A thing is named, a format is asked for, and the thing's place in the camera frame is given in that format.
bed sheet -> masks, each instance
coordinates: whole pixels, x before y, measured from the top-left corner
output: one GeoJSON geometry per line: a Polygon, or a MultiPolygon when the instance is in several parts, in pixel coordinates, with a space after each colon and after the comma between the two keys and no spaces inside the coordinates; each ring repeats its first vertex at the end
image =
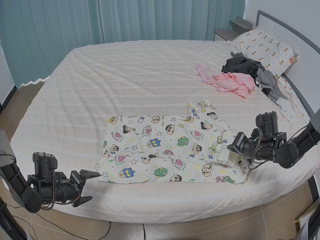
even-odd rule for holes
{"type": "MultiPolygon", "coordinates": [[[[202,82],[196,62],[218,74],[230,52],[227,42],[154,40],[89,45],[72,50],[58,65],[22,118],[11,146],[26,177],[34,173],[35,151],[54,154],[58,170],[95,170],[112,115],[185,112],[185,104],[210,100],[234,131],[248,136],[255,118],[277,111],[279,131],[291,136],[306,124],[297,112],[288,122],[258,88],[248,98],[221,93],[202,82]]],[[[233,213],[270,202],[305,183],[319,169],[319,146],[291,169],[268,162],[243,184],[144,182],[110,184],[87,180],[82,195],[93,196],[77,208],[55,205],[65,213],[114,222],[184,222],[233,213]]]]}

white headboard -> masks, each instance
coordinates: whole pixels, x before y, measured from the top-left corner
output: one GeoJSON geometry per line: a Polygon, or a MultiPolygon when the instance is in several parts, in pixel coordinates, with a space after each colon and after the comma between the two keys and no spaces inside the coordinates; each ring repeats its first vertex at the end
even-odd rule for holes
{"type": "Polygon", "coordinates": [[[313,116],[320,108],[320,48],[286,23],[260,10],[256,26],[288,43],[299,54],[299,59],[282,76],[287,79],[309,116],[313,116]]]}

pillow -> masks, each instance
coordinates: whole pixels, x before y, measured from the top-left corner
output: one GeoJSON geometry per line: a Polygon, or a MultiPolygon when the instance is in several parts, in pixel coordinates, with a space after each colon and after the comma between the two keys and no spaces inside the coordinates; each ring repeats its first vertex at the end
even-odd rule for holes
{"type": "Polygon", "coordinates": [[[239,35],[231,44],[246,58],[260,61],[275,77],[279,77],[298,59],[289,44],[258,27],[239,35]]]}

gray nightstand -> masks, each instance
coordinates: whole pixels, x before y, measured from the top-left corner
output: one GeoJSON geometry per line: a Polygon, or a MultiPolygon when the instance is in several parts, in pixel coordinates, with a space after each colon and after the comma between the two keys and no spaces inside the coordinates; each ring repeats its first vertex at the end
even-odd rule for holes
{"type": "Polygon", "coordinates": [[[216,28],[214,34],[214,41],[232,41],[237,36],[248,32],[252,28],[252,23],[238,16],[235,18],[235,21],[230,20],[230,23],[231,25],[233,25],[234,30],[216,28]]]}

cartoon print shirt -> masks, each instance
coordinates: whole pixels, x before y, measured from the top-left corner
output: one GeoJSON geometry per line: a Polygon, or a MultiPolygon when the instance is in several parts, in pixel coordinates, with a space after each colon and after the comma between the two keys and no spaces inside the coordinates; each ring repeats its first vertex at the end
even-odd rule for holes
{"type": "Polygon", "coordinates": [[[110,117],[96,166],[99,180],[245,182],[248,162],[227,149],[235,133],[214,106],[206,100],[187,109],[187,117],[110,117]]]}

